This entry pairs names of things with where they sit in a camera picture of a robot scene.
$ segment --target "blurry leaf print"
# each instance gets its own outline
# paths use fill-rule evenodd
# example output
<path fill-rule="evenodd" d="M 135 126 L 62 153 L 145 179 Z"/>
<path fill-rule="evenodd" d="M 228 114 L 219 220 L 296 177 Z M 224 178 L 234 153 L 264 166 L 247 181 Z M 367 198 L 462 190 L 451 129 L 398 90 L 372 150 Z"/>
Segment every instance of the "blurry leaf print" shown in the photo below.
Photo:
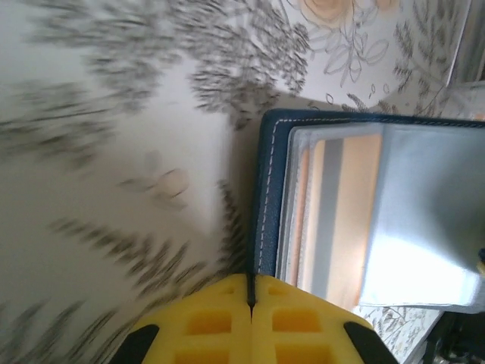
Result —
<path fill-rule="evenodd" d="M 349 78 L 356 83 L 365 65 L 374 66 L 386 55 L 389 42 L 385 39 L 369 42 L 365 28 L 374 23 L 380 10 L 393 7 L 390 2 L 363 5 L 353 0 L 288 1 L 314 24 L 309 32 L 313 55 L 325 52 L 330 56 L 324 73 L 341 74 L 340 86 Z"/>
<path fill-rule="evenodd" d="M 0 326 L 2 333 L 0 362 L 2 364 L 101 363 L 94 358 L 89 358 L 90 355 L 86 351 L 101 334 L 103 328 L 117 310 L 112 309 L 102 313 L 70 345 L 64 342 L 64 334 L 70 329 L 71 322 L 83 303 L 74 302 L 64 311 L 59 312 L 42 334 L 32 340 L 34 332 L 38 332 L 37 321 L 44 305 L 44 303 L 34 304 L 23 311 L 9 325 L 2 323 L 2 326 Z M 8 311 L 8 305 L 4 304 L 3 306 L 4 311 Z"/>
<path fill-rule="evenodd" d="M 305 83 L 302 24 L 266 0 L 23 0 L 40 9 L 31 40 L 88 49 L 89 72 L 124 111 L 138 111 L 182 55 L 200 109 L 244 128 L 274 105 L 277 77 L 292 94 Z"/>
<path fill-rule="evenodd" d="M 4 159 L 29 153 L 81 168 L 112 135 L 109 102 L 91 99 L 78 83 L 30 81 L 16 89 L 14 116 L 0 117 Z"/>
<path fill-rule="evenodd" d="M 138 298 L 157 293 L 165 288 L 181 288 L 187 281 L 202 273 L 206 262 L 183 265 L 189 242 L 174 246 L 172 240 L 157 243 L 151 234 L 124 233 L 104 225 L 83 223 L 62 218 L 50 225 L 52 231 L 67 237 L 76 237 L 81 243 L 91 243 L 93 249 L 103 249 L 106 259 L 129 268 L 127 278 L 135 278 L 133 289 Z"/>
<path fill-rule="evenodd" d="M 272 107 L 277 77 L 292 94 L 307 74 L 308 34 L 266 0 L 173 0 L 180 43 L 198 60 L 189 78 L 199 107 L 230 115 L 235 130 Z"/>
<path fill-rule="evenodd" d="M 380 113 L 380 114 L 390 114 L 390 115 L 400 115 L 399 109 L 396 105 L 391 105 L 387 101 L 379 100 L 377 105 L 372 108 L 366 106 L 363 100 L 361 100 L 357 95 L 353 93 L 348 93 L 347 97 L 352 100 L 355 106 L 347 105 L 343 103 L 342 110 L 343 111 L 350 111 L 350 112 L 371 112 L 371 113 Z"/>
<path fill-rule="evenodd" d="M 161 21 L 167 6 L 155 0 L 22 0 L 43 10 L 30 40 L 89 49 L 90 73 L 124 111 L 153 96 L 166 67 L 179 59 L 173 27 Z"/>
<path fill-rule="evenodd" d="M 218 275 L 226 277 L 243 273 L 246 264 L 246 234 L 239 207 L 236 204 L 229 184 L 221 180 L 218 184 L 224 204 L 224 238 L 221 242 Z"/>
<path fill-rule="evenodd" d="M 394 74 L 400 82 L 399 94 L 411 82 L 418 82 L 420 101 L 414 115 L 439 117 L 449 100 L 445 79 L 458 46 L 458 23 L 464 4 L 414 0 L 413 18 L 396 25 L 394 38 L 402 57 L 396 61 Z"/>
<path fill-rule="evenodd" d="M 183 169 L 175 168 L 162 173 L 160 153 L 149 152 L 145 155 L 145 176 L 129 178 L 118 186 L 137 193 L 149 195 L 152 203 L 168 211 L 180 211 L 186 207 L 181 194 L 189 188 L 189 175 Z"/>

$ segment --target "wallet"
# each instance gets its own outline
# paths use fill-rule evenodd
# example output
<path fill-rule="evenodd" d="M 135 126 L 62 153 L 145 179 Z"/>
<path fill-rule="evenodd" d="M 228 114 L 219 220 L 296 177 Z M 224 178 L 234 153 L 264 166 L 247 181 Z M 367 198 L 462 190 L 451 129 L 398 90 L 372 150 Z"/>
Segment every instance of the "wallet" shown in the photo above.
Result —
<path fill-rule="evenodd" d="M 267 112 L 248 270 L 345 309 L 471 305 L 482 283 L 484 126 Z"/>

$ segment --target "gray leaf print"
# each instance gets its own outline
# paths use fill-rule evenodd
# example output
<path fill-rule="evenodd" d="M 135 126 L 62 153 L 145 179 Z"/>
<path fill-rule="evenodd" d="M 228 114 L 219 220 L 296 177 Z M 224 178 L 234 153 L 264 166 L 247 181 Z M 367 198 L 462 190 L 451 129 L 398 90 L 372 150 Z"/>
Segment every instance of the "gray leaf print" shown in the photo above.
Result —
<path fill-rule="evenodd" d="M 219 182 L 219 190 L 224 204 L 224 238 L 221 242 L 218 275 L 225 277 L 244 272 L 246 263 L 246 234 L 241 214 L 233 193 L 226 181 Z"/>
<path fill-rule="evenodd" d="M 59 340 L 62 339 L 74 314 L 81 306 L 81 302 L 75 302 L 61 312 L 43 333 L 35 347 L 27 354 L 25 361 L 58 362 Z"/>
<path fill-rule="evenodd" d="M 49 227 L 57 234 L 77 237 L 81 243 L 89 243 L 93 249 L 109 248 L 105 259 L 115 258 L 118 265 L 128 268 L 127 278 L 136 278 L 133 289 L 139 290 L 138 298 L 146 297 L 171 284 L 182 284 L 207 265 L 205 262 L 197 262 L 179 271 L 186 258 L 189 242 L 178 247 L 172 255 L 173 244 L 171 240 L 166 240 L 152 255 L 155 238 L 151 234 L 140 238 L 137 233 L 125 234 L 69 218 L 55 221 Z"/>
<path fill-rule="evenodd" d="M 66 354 L 67 362 L 79 362 L 92 342 L 98 337 L 100 331 L 113 318 L 117 310 L 112 309 L 102 313 L 88 328 L 76 339 L 74 345 Z"/>
<path fill-rule="evenodd" d="M 305 83 L 308 32 L 267 1 L 101 0 L 101 10 L 86 0 L 23 2 L 42 11 L 31 40 L 87 49 L 86 68 L 124 111 L 143 108 L 182 55 L 197 63 L 200 109 L 241 115 L 236 130 L 274 104 L 276 77 L 292 94 Z"/>
<path fill-rule="evenodd" d="M 12 105 L 18 115 L 0 118 L 3 158 L 34 154 L 78 169 L 92 162 L 112 136 L 112 107 L 89 98 L 80 84 L 31 81 L 17 88 Z"/>
<path fill-rule="evenodd" d="M 418 81 L 420 101 L 415 107 L 415 115 L 439 116 L 441 111 L 437 106 L 443 110 L 448 102 L 449 95 L 443 80 L 451 69 L 452 59 L 446 55 L 452 54 L 457 46 L 456 29 L 462 8 L 462 4 L 457 2 L 414 0 L 413 19 L 396 25 L 394 37 L 403 56 L 394 67 L 394 74 L 400 80 L 398 93 L 405 92 L 413 80 Z M 452 25 L 449 34 L 446 22 Z M 420 34 L 418 42 L 415 42 L 411 31 L 413 24 Z"/>
<path fill-rule="evenodd" d="M 43 306 L 44 303 L 31 306 L 14 320 L 11 324 L 10 331 L 4 331 L 7 334 L 3 342 L 3 347 L 0 349 L 2 363 L 9 364 L 17 362 L 21 354 L 26 351 L 25 346 L 28 337 L 32 331 L 36 317 Z"/>

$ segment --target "flower pattern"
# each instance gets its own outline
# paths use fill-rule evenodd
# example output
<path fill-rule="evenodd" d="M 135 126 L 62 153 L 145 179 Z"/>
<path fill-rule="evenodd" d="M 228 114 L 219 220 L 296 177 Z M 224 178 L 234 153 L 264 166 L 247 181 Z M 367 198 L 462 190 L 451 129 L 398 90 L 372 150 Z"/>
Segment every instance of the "flower pattern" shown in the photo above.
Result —
<path fill-rule="evenodd" d="M 297 0 L 293 5 L 312 23 L 338 27 L 352 11 L 354 0 Z"/>

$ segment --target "leaf pattern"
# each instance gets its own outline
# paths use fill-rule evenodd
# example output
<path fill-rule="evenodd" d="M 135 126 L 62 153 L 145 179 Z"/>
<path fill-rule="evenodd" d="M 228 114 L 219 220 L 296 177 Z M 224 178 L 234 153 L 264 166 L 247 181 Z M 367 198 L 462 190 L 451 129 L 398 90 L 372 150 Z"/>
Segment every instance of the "leaf pattern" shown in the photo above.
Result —
<path fill-rule="evenodd" d="M 292 94 L 305 83 L 307 30 L 264 0 L 101 0 L 101 10 L 87 0 L 23 2 L 43 11 L 30 40 L 88 49 L 87 69 L 127 112 L 145 106 L 182 54 L 197 62 L 200 109 L 232 115 L 236 130 L 274 105 L 275 77 Z"/>
<path fill-rule="evenodd" d="M 78 169 L 92 162 L 112 136 L 113 108 L 91 99 L 79 83 L 30 81 L 17 85 L 12 118 L 0 117 L 3 158 L 35 154 Z"/>
<path fill-rule="evenodd" d="M 399 362 L 406 362 L 439 311 L 401 307 L 357 307 L 354 313 L 368 320 Z"/>
<path fill-rule="evenodd" d="M 224 238 L 221 243 L 219 263 L 221 277 L 245 271 L 246 235 L 241 214 L 236 201 L 226 181 L 219 182 L 219 190 L 224 204 Z"/>
<path fill-rule="evenodd" d="M 106 226 L 97 227 L 69 218 L 54 221 L 50 228 L 58 234 L 78 237 L 81 243 L 91 243 L 94 249 L 109 247 L 105 258 L 117 257 L 118 264 L 129 267 L 127 278 L 137 277 L 133 289 L 139 290 L 138 298 L 150 296 L 171 285 L 185 283 L 207 266 L 206 262 L 197 262 L 179 272 L 189 242 L 171 254 L 173 244 L 171 240 L 166 240 L 159 245 L 156 253 L 151 254 L 155 250 L 155 238 L 151 234 L 140 238 L 137 233 L 125 234 Z"/>
<path fill-rule="evenodd" d="M 373 66 L 386 55 L 389 42 L 378 39 L 369 44 L 365 27 L 372 25 L 377 16 L 376 4 L 369 6 L 352 3 L 352 19 L 342 20 L 336 29 L 321 26 L 310 39 L 314 53 L 330 54 L 324 67 L 325 74 L 342 74 L 340 86 L 348 77 L 356 83 L 361 76 L 362 65 Z"/>
<path fill-rule="evenodd" d="M 440 116 L 449 100 L 443 78 L 451 69 L 461 11 L 462 7 L 455 2 L 445 7 L 443 2 L 413 0 L 413 24 L 420 37 L 417 42 L 411 20 L 396 25 L 394 38 L 403 59 L 396 61 L 394 74 L 400 81 L 398 93 L 403 93 L 413 80 L 418 80 L 420 101 L 414 115 Z"/>

